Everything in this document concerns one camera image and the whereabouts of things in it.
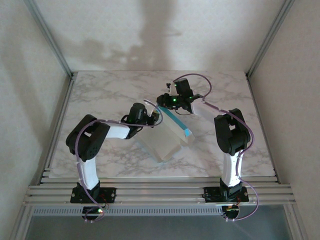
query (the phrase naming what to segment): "white wall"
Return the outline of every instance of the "white wall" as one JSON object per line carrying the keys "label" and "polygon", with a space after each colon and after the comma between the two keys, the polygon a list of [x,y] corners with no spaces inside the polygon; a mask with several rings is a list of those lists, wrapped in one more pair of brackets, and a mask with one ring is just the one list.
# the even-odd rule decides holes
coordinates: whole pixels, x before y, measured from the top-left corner
{"label": "white wall", "polygon": [[320,239],[320,1],[296,0],[251,80],[284,183]]}
{"label": "white wall", "polygon": [[246,71],[284,0],[36,2],[73,71]]}
{"label": "white wall", "polygon": [[66,75],[22,0],[0,0],[0,239],[40,158]]}

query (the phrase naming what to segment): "metal rail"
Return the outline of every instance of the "metal rail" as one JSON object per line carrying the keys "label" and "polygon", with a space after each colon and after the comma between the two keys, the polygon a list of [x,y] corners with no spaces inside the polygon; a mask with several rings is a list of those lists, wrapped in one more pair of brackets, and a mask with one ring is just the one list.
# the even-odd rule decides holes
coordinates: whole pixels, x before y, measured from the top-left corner
{"label": "metal rail", "polygon": [[[277,178],[244,177],[259,194],[262,205],[295,204],[289,184],[278,184]],[[225,206],[230,202],[206,203],[202,198],[204,187],[219,186],[219,177],[112,177],[101,178],[101,187],[114,187],[115,203],[112,206]],[[24,197],[24,206],[93,206],[93,204],[70,203],[76,178],[48,178],[41,184],[29,186]],[[249,202],[255,205],[256,196],[247,187]]]}
{"label": "metal rail", "polygon": [[13,226],[13,230],[10,235],[10,240],[26,239],[29,229],[30,221],[33,216],[35,208],[33,206],[22,206],[16,218],[16,222]]}
{"label": "metal rail", "polygon": [[53,158],[53,155],[54,155],[54,153],[56,151],[58,140],[59,140],[59,134],[60,134],[60,131],[61,131],[61,128],[62,128],[62,123],[63,123],[63,120],[65,118],[66,112],[67,112],[67,108],[68,108],[68,105],[69,105],[69,99],[71,97],[71,93],[72,93],[75,81],[77,79],[77,75],[78,75],[78,73],[75,73],[72,76],[71,81],[69,82],[69,85],[67,87],[65,96],[63,98],[62,107],[61,107],[61,110],[59,112],[59,116],[58,116],[57,122],[56,122],[56,124],[54,126],[53,136],[51,138],[49,151],[48,151],[48,154],[47,154],[46,159],[45,159],[44,172],[46,171],[45,169],[50,166],[52,158]]}
{"label": "metal rail", "polygon": [[269,46],[271,45],[271,42],[274,40],[279,28],[281,27],[282,23],[284,22],[288,12],[290,11],[290,8],[294,4],[295,0],[285,0],[281,9],[279,10],[276,18],[274,19],[268,33],[266,34],[262,45],[259,48],[259,51],[255,55],[255,58],[247,71],[246,78],[248,81],[250,81],[251,77],[257,70],[259,64],[261,63],[263,57],[265,56]]}
{"label": "metal rail", "polygon": [[26,7],[28,8],[29,12],[31,13],[33,19],[35,20],[36,24],[38,25],[40,31],[42,32],[46,42],[50,46],[52,52],[58,59],[61,67],[65,71],[65,73],[68,75],[69,79],[71,80],[73,73],[65,60],[63,54],[61,53],[58,45],[56,44],[56,41],[54,40],[53,35],[51,34],[37,4],[34,0],[24,0],[24,3]]}

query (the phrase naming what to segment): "vent grille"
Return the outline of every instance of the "vent grille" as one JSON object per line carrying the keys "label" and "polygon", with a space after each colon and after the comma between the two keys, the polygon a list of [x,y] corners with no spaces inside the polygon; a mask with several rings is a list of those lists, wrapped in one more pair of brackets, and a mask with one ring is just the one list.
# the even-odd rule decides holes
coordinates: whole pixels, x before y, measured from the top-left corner
{"label": "vent grille", "polygon": [[[36,207],[33,216],[80,216],[82,207]],[[221,215],[221,206],[112,206],[105,211],[106,216],[208,216]]]}

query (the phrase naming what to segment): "black mounting plate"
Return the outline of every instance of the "black mounting plate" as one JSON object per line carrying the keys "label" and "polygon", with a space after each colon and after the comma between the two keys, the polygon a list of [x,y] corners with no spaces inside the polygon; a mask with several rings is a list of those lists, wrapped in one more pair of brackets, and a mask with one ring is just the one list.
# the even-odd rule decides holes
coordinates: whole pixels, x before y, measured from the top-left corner
{"label": "black mounting plate", "polygon": [[218,186],[207,186],[207,187],[204,187],[203,189],[204,189],[204,194],[202,195],[202,197],[205,199],[206,203],[226,203],[226,202],[237,203],[239,200],[243,203],[249,202],[248,192],[245,186],[241,188],[241,191],[238,194],[234,194],[228,199],[224,199],[221,196],[220,187]]}
{"label": "black mounting plate", "polygon": [[[116,198],[115,187],[100,187],[96,201],[99,204],[113,204]],[[72,195],[70,199],[72,204],[92,204],[93,202],[88,198],[85,192],[80,192],[78,187],[72,189]]]}

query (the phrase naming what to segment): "cable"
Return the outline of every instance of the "cable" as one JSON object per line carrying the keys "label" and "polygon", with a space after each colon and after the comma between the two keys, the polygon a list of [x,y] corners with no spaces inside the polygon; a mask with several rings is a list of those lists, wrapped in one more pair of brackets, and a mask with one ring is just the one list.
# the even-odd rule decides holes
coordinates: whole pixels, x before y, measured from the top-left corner
{"label": "cable", "polygon": [[240,203],[241,203],[241,199],[237,196],[236,197],[236,206],[239,206]]}
{"label": "cable", "polygon": [[140,128],[136,131],[136,133],[140,132],[142,129],[143,129],[143,128],[140,127]]}
{"label": "cable", "polygon": [[[155,105],[154,103],[152,103],[151,101],[147,100],[147,99],[144,99],[143,100],[145,103],[149,104],[149,105],[152,105],[153,107],[155,107],[157,109],[157,111],[159,112],[160,116],[161,116],[161,120],[154,124],[154,125],[143,125],[143,124],[129,124],[129,123],[124,123],[124,122],[121,122],[121,121],[115,121],[115,120],[104,120],[104,119],[96,119],[96,120],[93,120],[91,122],[89,122],[87,125],[85,125],[80,131],[79,131],[79,134],[76,136],[76,139],[75,139],[75,145],[74,145],[74,152],[75,152],[75,157],[76,157],[76,168],[77,168],[77,171],[78,171],[78,174],[79,174],[79,181],[81,183],[81,186],[83,187],[84,191],[85,191],[85,194],[89,197],[89,199],[94,203],[96,204],[96,206],[101,209],[101,215],[98,216],[96,219],[93,219],[91,220],[90,222],[91,223],[94,223],[94,222],[97,222],[97,221],[100,221],[104,216],[105,216],[105,211],[104,211],[104,207],[102,207],[88,192],[87,190],[87,186],[85,184],[85,181],[84,181],[84,176],[82,174],[82,171],[81,171],[81,167],[80,167],[80,161],[81,161],[81,158],[79,156],[79,151],[78,151],[78,146],[79,146],[79,140],[80,140],[80,137],[82,135],[82,133],[88,128],[90,127],[91,125],[97,123],[97,122],[101,122],[101,123],[113,123],[113,124],[120,124],[120,125],[126,125],[126,126],[136,126],[136,127],[155,127],[155,126],[158,126],[159,124],[161,124],[164,120],[164,116],[162,114],[162,111],[160,110],[160,108]],[[87,219],[87,215],[89,212],[91,212],[93,209],[95,209],[96,207],[93,207],[91,209],[89,209],[86,213],[85,213],[85,216],[84,216],[84,221],[87,222],[88,219]]]}
{"label": "cable", "polygon": [[257,193],[256,189],[255,189],[250,183],[248,183],[247,181],[243,180],[243,179],[240,177],[240,174],[239,174],[239,170],[238,170],[238,169],[239,169],[240,157],[241,157],[248,149],[250,149],[250,148],[252,147],[252,145],[253,145],[254,142],[255,142],[255,135],[254,135],[253,131],[251,130],[251,128],[250,128],[244,121],[242,121],[239,117],[237,117],[237,116],[234,115],[233,113],[231,113],[231,112],[229,112],[229,111],[226,111],[226,110],[223,110],[223,109],[219,109],[217,106],[212,105],[211,103],[208,103],[208,102],[206,102],[206,101],[204,102],[204,104],[206,104],[207,106],[209,106],[209,107],[211,107],[211,108],[213,108],[213,109],[215,109],[215,110],[217,110],[217,111],[219,111],[219,112],[221,112],[221,113],[228,114],[228,115],[231,116],[232,118],[236,119],[239,123],[241,123],[241,124],[249,131],[249,133],[250,133],[250,135],[251,135],[251,143],[249,144],[249,146],[248,146],[246,149],[242,150],[242,151],[239,153],[239,155],[238,155],[238,157],[237,157],[237,160],[236,160],[236,165],[235,165],[235,174],[236,174],[236,176],[238,177],[238,179],[239,179],[241,182],[247,184],[247,185],[253,190],[253,192],[254,192],[254,194],[255,194],[255,196],[256,196],[256,205],[255,205],[254,210],[253,210],[251,213],[249,213],[248,215],[246,215],[246,216],[243,216],[243,217],[240,217],[240,218],[233,218],[232,221],[234,222],[234,221],[240,221],[240,220],[246,219],[246,218],[252,216],[252,215],[257,211],[257,209],[258,209],[258,207],[259,207],[259,196],[258,196],[258,193]]}
{"label": "cable", "polygon": [[[99,195],[99,197],[104,200],[104,206],[103,206],[102,208],[103,208],[103,209],[106,209],[106,206],[108,206],[108,207],[107,207],[107,210],[109,210],[109,209],[110,209],[110,206],[109,206],[109,204],[107,203],[107,200],[103,197],[103,195]],[[86,213],[84,214],[84,219],[85,219],[85,220],[87,219],[87,216],[88,216],[88,214],[89,214],[91,211],[97,210],[97,209],[100,209],[100,208],[97,207],[97,206],[94,206],[94,207],[90,208],[88,211],[86,211]]]}
{"label": "cable", "polygon": [[176,114],[179,114],[179,115],[181,115],[181,116],[188,116],[188,115],[191,115],[191,113],[189,113],[189,114],[181,114],[181,113],[178,113],[176,109],[175,109],[174,111],[175,111],[175,113],[176,113]]}
{"label": "cable", "polygon": [[179,80],[179,79],[181,79],[181,78],[183,78],[183,77],[186,77],[186,76],[199,76],[199,77],[204,78],[204,79],[209,83],[210,89],[209,89],[209,91],[202,97],[202,100],[204,101],[205,98],[206,98],[206,96],[208,96],[208,95],[211,93],[211,91],[212,91],[212,84],[211,84],[211,82],[209,81],[209,79],[208,79],[206,76],[204,76],[204,75],[202,75],[202,74],[199,74],[199,73],[188,73],[188,74],[185,74],[185,75],[182,75],[182,76],[176,78],[176,79],[173,80],[173,81]]}

